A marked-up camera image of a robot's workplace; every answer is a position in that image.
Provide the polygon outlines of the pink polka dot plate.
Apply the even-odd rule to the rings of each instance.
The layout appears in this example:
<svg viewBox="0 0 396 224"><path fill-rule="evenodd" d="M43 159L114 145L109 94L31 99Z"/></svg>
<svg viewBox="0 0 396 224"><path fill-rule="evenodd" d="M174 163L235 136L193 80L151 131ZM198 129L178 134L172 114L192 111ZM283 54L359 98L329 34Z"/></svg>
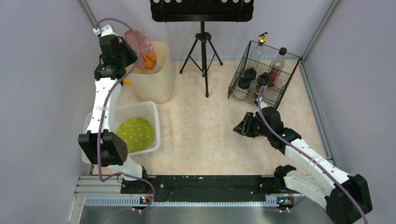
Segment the pink polka dot plate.
<svg viewBox="0 0 396 224"><path fill-rule="evenodd" d="M146 70L144 67L144 64L143 64L144 59L143 59L142 55L147 56L147 53L152 52L152 51L155 52L155 49L154 49L154 46L152 45L152 43L147 39L147 37L143 33L141 33L138 30L135 30L135 29L126 31L124 33L124 39L129 44L130 48L133 51L135 51L135 53L139 57L139 59L137 60L137 67L141 70ZM154 66L153 66L153 68L154 68L157 64L157 60L153 63L154 63Z"/></svg>

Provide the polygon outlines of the small pepper shaker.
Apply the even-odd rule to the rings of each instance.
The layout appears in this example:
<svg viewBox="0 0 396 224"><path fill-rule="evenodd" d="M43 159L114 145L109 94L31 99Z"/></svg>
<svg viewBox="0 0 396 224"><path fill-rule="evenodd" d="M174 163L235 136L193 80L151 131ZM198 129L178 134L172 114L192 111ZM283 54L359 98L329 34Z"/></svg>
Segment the small pepper shaker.
<svg viewBox="0 0 396 224"><path fill-rule="evenodd" d="M260 85L260 84L257 84L257 85L255 86L255 88L254 88L255 98L258 97L261 87L262 87L262 85Z"/></svg>

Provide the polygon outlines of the shiny black-lid spice jar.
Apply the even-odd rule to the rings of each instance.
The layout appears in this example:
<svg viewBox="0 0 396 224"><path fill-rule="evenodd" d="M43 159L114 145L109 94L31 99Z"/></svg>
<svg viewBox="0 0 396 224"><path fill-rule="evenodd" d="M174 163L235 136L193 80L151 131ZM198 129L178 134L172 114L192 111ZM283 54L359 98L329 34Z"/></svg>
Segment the shiny black-lid spice jar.
<svg viewBox="0 0 396 224"><path fill-rule="evenodd" d="M269 73L264 72L257 77L257 84L258 85L268 85L269 84Z"/></svg>

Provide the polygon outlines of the black-lid jar white beads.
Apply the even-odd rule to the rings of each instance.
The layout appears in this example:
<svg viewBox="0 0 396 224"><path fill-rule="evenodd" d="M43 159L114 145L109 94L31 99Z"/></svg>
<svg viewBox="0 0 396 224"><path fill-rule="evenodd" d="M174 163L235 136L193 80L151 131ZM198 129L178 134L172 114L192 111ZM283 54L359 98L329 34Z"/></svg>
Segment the black-lid jar white beads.
<svg viewBox="0 0 396 224"><path fill-rule="evenodd" d="M251 85L251 80L248 77L240 77L237 85L242 90L248 90Z"/></svg>

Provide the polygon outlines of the black-lid clear jar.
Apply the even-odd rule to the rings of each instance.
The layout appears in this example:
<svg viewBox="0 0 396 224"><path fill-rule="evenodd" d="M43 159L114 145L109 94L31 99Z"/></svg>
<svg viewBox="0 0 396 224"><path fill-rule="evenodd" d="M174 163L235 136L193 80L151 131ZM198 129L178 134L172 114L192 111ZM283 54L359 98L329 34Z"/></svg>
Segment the black-lid clear jar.
<svg viewBox="0 0 396 224"><path fill-rule="evenodd" d="M243 76L244 76L246 79L250 80L250 81L255 80L255 79L256 79L256 75L257 75L257 72L256 72L256 70L254 69L254 67L251 67L251 68L249 68L249 69L246 69L246 70L244 71L244 74L243 74Z"/></svg>

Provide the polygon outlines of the tall sauce bottle black cap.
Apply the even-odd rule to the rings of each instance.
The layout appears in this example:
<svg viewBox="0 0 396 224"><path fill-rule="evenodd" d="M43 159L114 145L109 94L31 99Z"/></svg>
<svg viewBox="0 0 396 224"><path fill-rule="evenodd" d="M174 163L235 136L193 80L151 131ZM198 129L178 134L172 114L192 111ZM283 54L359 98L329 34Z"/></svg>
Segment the tall sauce bottle black cap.
<svg viewBox="0 0 396 224"><path fill-rule="evenodd" d="M271 71L269 72L268 87L272 87L275 85L276 79L277 79L280 71L284 67L286 53L287 53L287 49L285 47L280 48L279 52L278 52L278 56L273 60L272 66L271 66L272 68L271 68Z"/></svg>

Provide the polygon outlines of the glass bottle gold stopper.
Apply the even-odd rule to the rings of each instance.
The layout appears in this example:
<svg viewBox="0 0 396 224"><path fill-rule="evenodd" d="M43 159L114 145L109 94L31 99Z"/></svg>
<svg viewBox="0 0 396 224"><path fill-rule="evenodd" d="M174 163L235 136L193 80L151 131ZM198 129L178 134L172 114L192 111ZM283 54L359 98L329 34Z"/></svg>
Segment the glass bottle gold stopper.
<svg viewBox="0 0 396 224"><path fill-rule="evenodd" d="M268 32L264 32L259 35L258 40L257 40L258 44L254 48L252 56L251 56L251 58L253 60L260 62L264 58L264 54L265 54L264 44L267 41L267 35L268 35Z"/></svg>

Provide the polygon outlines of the white plastic perforated basket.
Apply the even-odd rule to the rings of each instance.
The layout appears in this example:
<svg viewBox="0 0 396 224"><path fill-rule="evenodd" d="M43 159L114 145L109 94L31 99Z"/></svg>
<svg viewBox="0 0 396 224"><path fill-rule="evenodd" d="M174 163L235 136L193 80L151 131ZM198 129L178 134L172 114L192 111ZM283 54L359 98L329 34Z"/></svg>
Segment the white plastic perforated basket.
<svg viewBox="0 0 396 224"><path fill-rule="evenodd" d="M103 124L104 128L110 127L111 131L115 131L116 133L116 130L121 123L135 117L146 119L151 124L153 127L154 137L150 145L145 150L135 153L128 153L129 157L150 153L159 148L161 142L161 132L159 114L156 104L152 101L146 101L124 106L113 106L110 111L106 110L106 120Z"/></svg>

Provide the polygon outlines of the green polka dot plate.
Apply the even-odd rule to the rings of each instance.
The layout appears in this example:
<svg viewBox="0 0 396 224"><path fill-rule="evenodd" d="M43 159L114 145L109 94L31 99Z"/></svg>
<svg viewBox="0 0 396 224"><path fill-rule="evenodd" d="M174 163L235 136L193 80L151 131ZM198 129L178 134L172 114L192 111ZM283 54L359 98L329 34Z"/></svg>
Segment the green polka dot plate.
<svg viewBox="0 0 396 224"><path fill-rule="evenodd" d="M139 117L121 123L116 134L126 142L128 153L145 150L154 137L151 124L146 119Z"/></svg>

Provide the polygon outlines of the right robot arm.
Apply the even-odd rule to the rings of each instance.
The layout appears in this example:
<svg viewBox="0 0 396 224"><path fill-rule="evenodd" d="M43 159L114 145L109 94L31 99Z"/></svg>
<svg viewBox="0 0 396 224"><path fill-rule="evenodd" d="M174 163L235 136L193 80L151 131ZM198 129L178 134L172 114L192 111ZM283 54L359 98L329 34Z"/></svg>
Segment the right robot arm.
<svg viewBox="0 0 396 224"><path fill-rule="evenodd" d="M284 126L274 107L247 112L233 131L246 137L263 136L270 145L294 160L309 176L293 166L279 166L274 175L281 188L297 191L320 205L335 224L368 223L373 210L367 180L351 175L313 150L300 134Z"/></svg>

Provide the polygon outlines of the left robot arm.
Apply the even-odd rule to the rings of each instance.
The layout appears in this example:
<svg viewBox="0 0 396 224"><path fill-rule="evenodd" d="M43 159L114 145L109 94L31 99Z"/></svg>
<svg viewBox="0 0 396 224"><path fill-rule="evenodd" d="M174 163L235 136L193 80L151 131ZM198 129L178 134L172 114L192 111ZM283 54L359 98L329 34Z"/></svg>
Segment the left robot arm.
<svg viewBox="0 0 396 224"><path fill-rule="evenodd" d="M91 119L85 133L78 136L83 161L97 165L102 182L109 180L102 173L102 168L108 167L115 171L115 176L124 176L125 185L141 181L152 188L145 168L128 156L126 142L114 130L116 104L126 67L136 62L138 56L123 37L115 34L101 35L99 46L101 54L94 71L95 100Z"/></svg>

